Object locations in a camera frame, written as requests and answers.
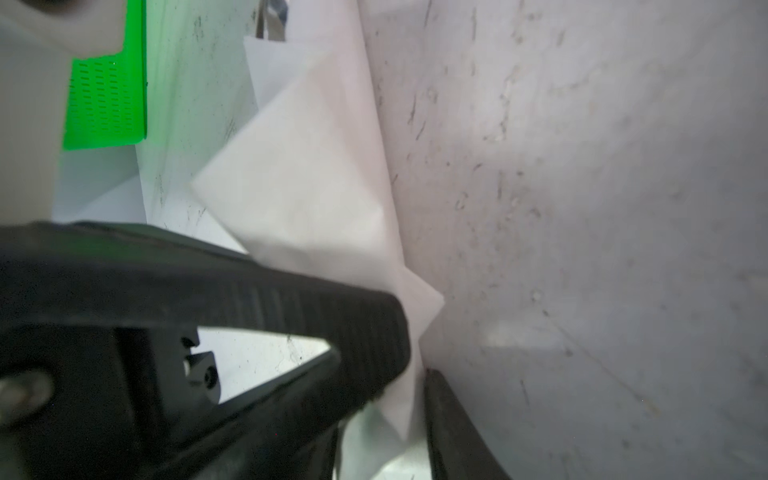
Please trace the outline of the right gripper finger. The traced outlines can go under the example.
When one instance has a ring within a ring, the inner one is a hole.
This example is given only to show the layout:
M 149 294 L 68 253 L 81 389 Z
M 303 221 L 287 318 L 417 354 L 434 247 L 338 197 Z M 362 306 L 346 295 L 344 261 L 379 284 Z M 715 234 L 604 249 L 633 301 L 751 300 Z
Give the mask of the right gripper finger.
M 480 436 L 444 375 L 436 369 L 426 370 L 424 410 L 433 479 L 510 479 Z

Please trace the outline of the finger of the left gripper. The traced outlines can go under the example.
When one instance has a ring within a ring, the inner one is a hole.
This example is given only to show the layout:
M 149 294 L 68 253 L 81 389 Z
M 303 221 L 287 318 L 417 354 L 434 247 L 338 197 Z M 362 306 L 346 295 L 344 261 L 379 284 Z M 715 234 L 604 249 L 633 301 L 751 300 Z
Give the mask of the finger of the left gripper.
M 203 328 L 328 349 L 223 400 Z M 148 225 L 1 230 L 5 479 L 328 479 L 341 421 L 410 357 L 388 293 Z

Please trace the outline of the white paper napkin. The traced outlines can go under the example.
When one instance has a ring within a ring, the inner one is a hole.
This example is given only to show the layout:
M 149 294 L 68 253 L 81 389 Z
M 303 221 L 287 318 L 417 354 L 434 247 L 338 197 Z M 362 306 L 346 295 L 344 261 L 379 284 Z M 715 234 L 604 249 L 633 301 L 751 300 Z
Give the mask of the white paper napkin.
M 258 262 L 395 295 L 417 342 L 443 296 L 407 268 L 354 1 L 294 1 L 244 49 L 257 114 L 192 189 Z

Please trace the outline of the silver fork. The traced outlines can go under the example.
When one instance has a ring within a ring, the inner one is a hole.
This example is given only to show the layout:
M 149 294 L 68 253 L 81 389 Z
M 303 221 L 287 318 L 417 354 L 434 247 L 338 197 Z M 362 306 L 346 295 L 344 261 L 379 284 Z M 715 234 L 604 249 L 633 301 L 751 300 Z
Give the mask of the silver fork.
M 287 0 L 262 0 L 256 11 L 256 34 L 258 39 L 284 42 L 288 21 Z

